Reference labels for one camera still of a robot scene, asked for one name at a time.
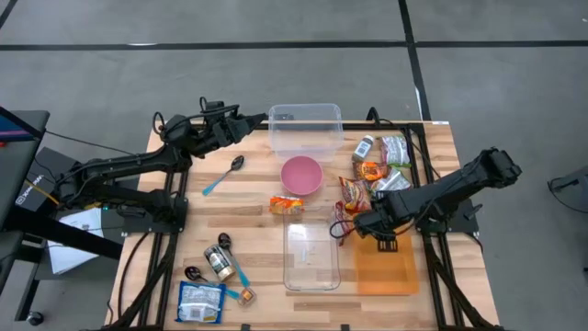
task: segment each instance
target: can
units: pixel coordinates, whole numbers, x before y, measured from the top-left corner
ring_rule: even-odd
[[[218,244],[212,245],[204,250],[204,257],[208,260],[212,270],[220,281],[225,281],[234,275],[237,270],[232,265],[227,252]]]

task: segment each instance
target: blue package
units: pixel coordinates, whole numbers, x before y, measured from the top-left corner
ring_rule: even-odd
[[[182,280],[175,321],[220,324],[226,291],[225,284],[196,284]]]

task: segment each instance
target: pink bowl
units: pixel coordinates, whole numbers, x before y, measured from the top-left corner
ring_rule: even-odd
[[[282,166],[280,177],[288,191],[308,195],[321,186],[322,168],[308,156],[294,156]]]

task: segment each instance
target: plastic storage bin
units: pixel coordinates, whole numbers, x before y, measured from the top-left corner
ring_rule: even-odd
[[[341,109],[335,104],[275,105],[269,110],[269,141],[282,162],[298,155],[331,162],[343,145]]]
[[[338,245],[329,235],[333,207],[284,215],[284,285],[291,291],[329,291],[341,284]]]

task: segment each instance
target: floor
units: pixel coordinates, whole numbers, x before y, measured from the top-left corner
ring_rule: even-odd
[[[475,198],[484,204],[479,214],[481,241],[502,325],[514,330],[584,330],[588,281],[582,267],[588,266],[588,217],[559,205],[546,182],[588,164],[588,154],[582,152],[588,139],[588,42],[576,42],[578,47],[548,47],[549,42],[532,47],[457,46],[463,45],[458,41],[588,40],[588,3],[406,2],[424,81],[417,83],[421,99],[415,94],[418,79],[405,47],[3,48],[405,41],[406,20],[399,7],[404,0],[0,0],[0,11],[14,5],[0,28],[0,103],[8,109],[47,109],[52,131],[137,152],[145,148],[156,110],[168,117],[193,114],[200,96],[240,103],[244,113],[274,104],[333,102],[345,120],[364,119],[371,106],[391,120],[419,120],[429,114],[432,120],[448,120],[462,162],[497,146],[523,168],[516,185],[488,189]],[[455,43],[418,46],[419,41],[439,40]],[[80,160],[113,155],[53,137],[44,144]],[[99,269],[99,275],[77,272],[66,280],[41,283],[33,307],[46,315],[46,322],[36,329],[102,325],[116,263],[92,263],[103,264],[88,269]],[[12,322],[29,269],[26,263],[16,264],[0,297],[3,330],[33,329]],[[92,279],[85,277],[91,274]]]

